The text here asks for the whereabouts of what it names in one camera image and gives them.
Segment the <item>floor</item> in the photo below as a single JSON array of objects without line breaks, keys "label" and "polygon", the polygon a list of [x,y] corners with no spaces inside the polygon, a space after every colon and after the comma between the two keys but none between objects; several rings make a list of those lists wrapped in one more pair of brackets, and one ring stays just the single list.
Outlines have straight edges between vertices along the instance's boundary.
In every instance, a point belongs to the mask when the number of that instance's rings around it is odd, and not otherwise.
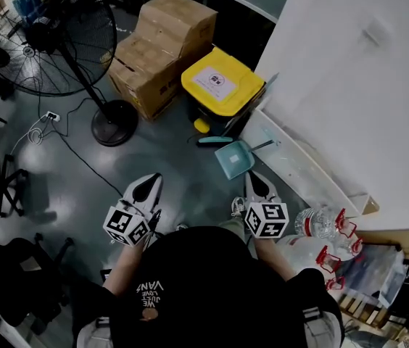
[{"label": "floor", "polygon": [[[117,17],[121,38],[128,35],[134,25],[135,17]],[[96,86],[107,99],[118,98],[106,76]],[[64,98],[41,98],[41,113],[50,110],[61,115],[57,127],[65,131],[66,113],[86,97],[83,91]],[[38,119],[37,106],[37,96],[19,91],[13,99],[0,100],[0,116],[8,120],[7,125],[0,124],[1,154],[10,153],[19,137]],[[154,123],[141,120],[131,140],[115,148],[101,146],[92,137],[90,125],[95,111],[95,103],[86,101],[71,114],[68,143],[120,191],[143,175],[163,174],[159,232],[167,233],[182,222],[216,225],[229,219],[232,199],[242,195],[243,178],[228,181],[214,156],[214,149],[199,149],[194,145],[196,131],[186,117],[183,94],[179,94]],[[64,259],[65,267],[101,283],[99,271],[110,268],[122,248],[118,243],[111,244],[102,229],[107,210],[119,198],[115,190],[90,171],[56,133],[38,146],[24,138],[14,156],[16,166],[30,173],[22,198],[25,216],[13,214],[0,218],[0,244],[17,236],[32,239],[35,232],[39,232],[44,235],[45,249],[54,256],[70,236],[75,246]],[[291,218],[305,208],[305,203],[263,163],[257,161],[255,169],[276,184]],[[68,315],[65,311],[61,321],[49,328],[50,337],[42,336],[46,346],[70,346]]]}]

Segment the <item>wall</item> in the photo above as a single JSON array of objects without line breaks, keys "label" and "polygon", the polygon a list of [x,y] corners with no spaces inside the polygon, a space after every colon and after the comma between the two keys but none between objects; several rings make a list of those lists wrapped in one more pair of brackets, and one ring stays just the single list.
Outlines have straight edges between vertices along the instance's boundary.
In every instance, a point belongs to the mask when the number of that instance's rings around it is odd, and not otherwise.
[{"label": "wall", "polygon": [[360,227],[409,228],[409,0],[288,0],[256,72],[279,73],[265,112],[380,204]]}]

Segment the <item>round black base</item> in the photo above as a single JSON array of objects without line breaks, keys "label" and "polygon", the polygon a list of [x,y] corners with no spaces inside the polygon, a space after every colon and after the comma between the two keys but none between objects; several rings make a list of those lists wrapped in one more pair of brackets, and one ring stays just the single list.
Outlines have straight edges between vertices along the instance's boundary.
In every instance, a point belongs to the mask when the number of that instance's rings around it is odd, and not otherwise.
[{"label": "round black base", "polygon": [[96,111],[91,121],[91,132],[98,143],[114,147],[126,142],[138,123],[139,116],[131,104],[122,100],[109,101],[103,112],[100,109]]}]

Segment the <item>dustpan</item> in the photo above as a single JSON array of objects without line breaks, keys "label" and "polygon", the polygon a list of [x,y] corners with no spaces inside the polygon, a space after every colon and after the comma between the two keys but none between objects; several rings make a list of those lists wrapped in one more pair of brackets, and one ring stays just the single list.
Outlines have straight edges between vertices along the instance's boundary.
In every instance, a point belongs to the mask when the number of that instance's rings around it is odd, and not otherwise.
[{"label": "dustpan", "polygon": [[232,180],[253,167],[255,157],[252,152],[254,150],[263,148],[272,143],[274,143],[274,141],[267,141],[255,148],[251,148],[244,141],[236,141],[217,150],[215,155],[227,179]]}]

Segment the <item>fan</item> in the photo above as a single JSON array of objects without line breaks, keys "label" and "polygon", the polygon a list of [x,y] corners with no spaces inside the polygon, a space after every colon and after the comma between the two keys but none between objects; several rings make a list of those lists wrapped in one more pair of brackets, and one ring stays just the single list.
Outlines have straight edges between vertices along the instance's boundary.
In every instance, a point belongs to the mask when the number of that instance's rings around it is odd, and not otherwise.
[{"label": "fan", "polygon": [[91,122],[104,146],[127,141],[138,123],[126,101],[102,101],[93,88],[116,50],[116,25],[104,0],[0,0],[0,75],[22,91],[67,96],[83,89],[96,102]]}]

